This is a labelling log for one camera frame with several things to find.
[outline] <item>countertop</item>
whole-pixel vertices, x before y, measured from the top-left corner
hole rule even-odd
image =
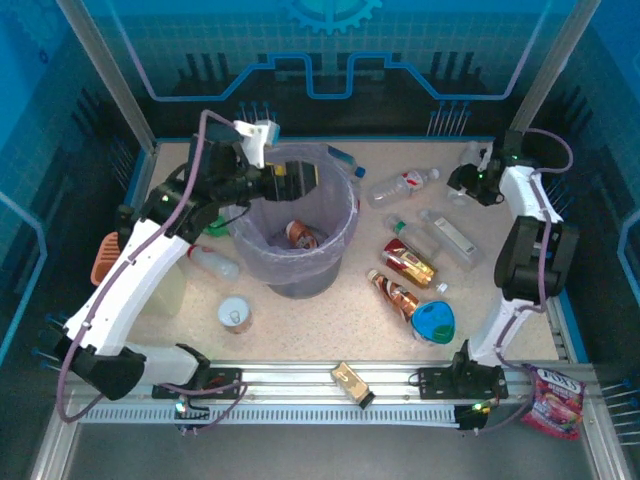
[[[128,340],[148,345],[187,343],[219,360],[450,360],[462,342],[480,328],[500,294],[493,283],[493,268],[513,223],[508,206],[503,203],[487,208],[472,203],[456,207],[446,200],[446,179],[464,149],[463,143],[333,142],[332,145],[350,153],[366,167],[364,191],[411,168],[438,167],[441,179],[411,199],[381,210],[373,210],[363,198],[358,227],[344,254],[338,278],[327,291],[308,300],[281,297],[253,279],[231,238],[201,236],[198,243],[240,261],[238,282],[217,279],[182,258],[178,265],[185,273],[187,287],[180,312],[172,318],[142,315]],[[150,188],[185,162],[187,152],[187,143],[161,144]],[[443,212],[485,255],[478,267],[465,273],[441,252],[433,263],[439,269],[437,280],[449,284],[443,296],[434,290],[411,286],[379,261],[381,249],[393,238],[383,225],[384,218],[400,212],[405,221],[419,223],[417,212],[423,208]],[[447,301],[456,317],[454,340],[442,346],[415,340],[410,327],[367,282],[366,272],[371,268],[401,281],[424,301]],[[222,300],[233,294],[247,297],[252,308],[253,325],[240,335],[226,332],[216,316]],[[546,316],[532,315],[517,333],[506,356],[514,360],[556,360]]]

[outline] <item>chip bag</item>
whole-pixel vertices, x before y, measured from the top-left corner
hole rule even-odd
[[[522,421],[557,438],[579,438],[586,385],[555,370],[528,363],[524,367],[535,378],[535,396],[531,411]]]

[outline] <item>blue bottle cap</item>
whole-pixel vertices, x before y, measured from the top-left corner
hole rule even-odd
[[[453,311],[441,301],[419,307],[411,317],[411,325],[422,338],[439,344],[449,343],[456,333]]]

